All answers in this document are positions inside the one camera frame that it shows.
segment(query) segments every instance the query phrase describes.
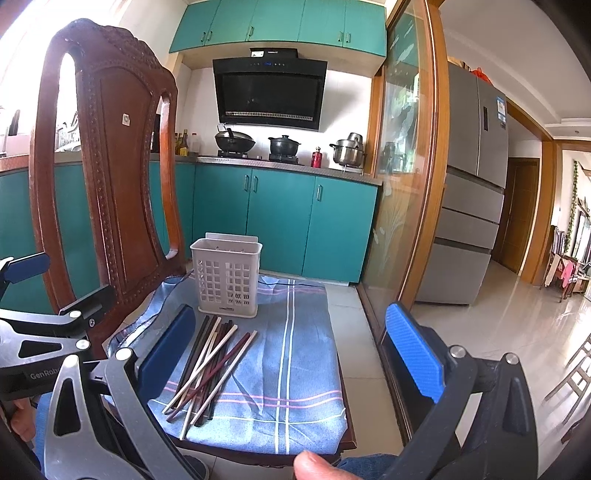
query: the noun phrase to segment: blue jeans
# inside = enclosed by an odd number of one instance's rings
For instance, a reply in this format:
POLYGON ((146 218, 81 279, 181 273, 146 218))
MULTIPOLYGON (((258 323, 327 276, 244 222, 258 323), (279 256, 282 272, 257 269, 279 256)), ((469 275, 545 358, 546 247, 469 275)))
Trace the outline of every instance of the blue jeans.
POLYGON ((380 476, 396 461, 396 455, 377 453, 365 457, 346 458, 341 460, 337 468, 352 473, 363 480, 378 480, 380 476))

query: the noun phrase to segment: red bottle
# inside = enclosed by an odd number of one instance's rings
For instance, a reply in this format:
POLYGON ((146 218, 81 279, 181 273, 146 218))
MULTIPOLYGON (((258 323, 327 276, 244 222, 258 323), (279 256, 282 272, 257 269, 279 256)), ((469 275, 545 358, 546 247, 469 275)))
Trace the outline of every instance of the red bottle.
POLYGON ((312 153, 312 168, 320 168, 322 166, 322 153, 320 147, 316 147, 316 151, 312 153))

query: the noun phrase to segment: plastic basket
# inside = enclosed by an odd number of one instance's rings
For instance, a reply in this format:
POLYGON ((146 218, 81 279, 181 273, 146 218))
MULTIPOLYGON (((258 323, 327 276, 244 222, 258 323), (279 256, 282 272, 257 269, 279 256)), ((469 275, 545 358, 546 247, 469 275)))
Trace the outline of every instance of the plastic basket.
POLYGON ((256 316, 262 245, 257 237, 206 233, 191 245, 199 310, 256 316))

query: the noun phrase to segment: gray refrigerator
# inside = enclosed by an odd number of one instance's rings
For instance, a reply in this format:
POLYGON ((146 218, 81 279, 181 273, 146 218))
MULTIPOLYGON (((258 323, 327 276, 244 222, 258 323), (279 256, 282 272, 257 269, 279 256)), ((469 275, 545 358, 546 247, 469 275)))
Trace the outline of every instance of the gray refrigerator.
POLYGON ((446 189, 417 301, 472 304, 491 258, 507 174, 506 98, 449 64, 446 189))

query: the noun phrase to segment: tile floor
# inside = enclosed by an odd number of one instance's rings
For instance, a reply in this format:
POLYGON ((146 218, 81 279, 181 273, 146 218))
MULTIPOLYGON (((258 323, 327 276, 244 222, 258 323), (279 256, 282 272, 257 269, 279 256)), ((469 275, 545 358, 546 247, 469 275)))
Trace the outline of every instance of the tile floor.
MULTIPOLYGON (((519 356, 534 405, 540 473, 556 458, 560 438, 581 418, 590 398, 583 399, 566 426, 562 421, 576 400, 572 390, 565 386, 547 403, 543 401, 574 367, 567 361, 591 333, 591 302, 582 294, 562 303, 559 298, 556 288, 540 290, 491 262, 474 305, 416 304, 412 309, 420 324, 433 327, 448 345, 463 345, 472 356, 499 359, 505 352, 519 356)), ((473 395, 456 430, 460 442, 477 406, 473 395)))
MULTIPOLYGON (((343 457, 372 453, 399 454, 402 451, 402 440, 394 407, 357 291, 354 287, 325 285, 330 320, 358 445, 356 450, 345 452, 343 457)), ((125 319, 124 326, 133 322, 145 310, 150 298, 125 319)), ((212 473, 212 480, 291 480, 293 477, 292 468, 240 465, 203 453, 188 450, 182 452, 204 461, 212 473)))

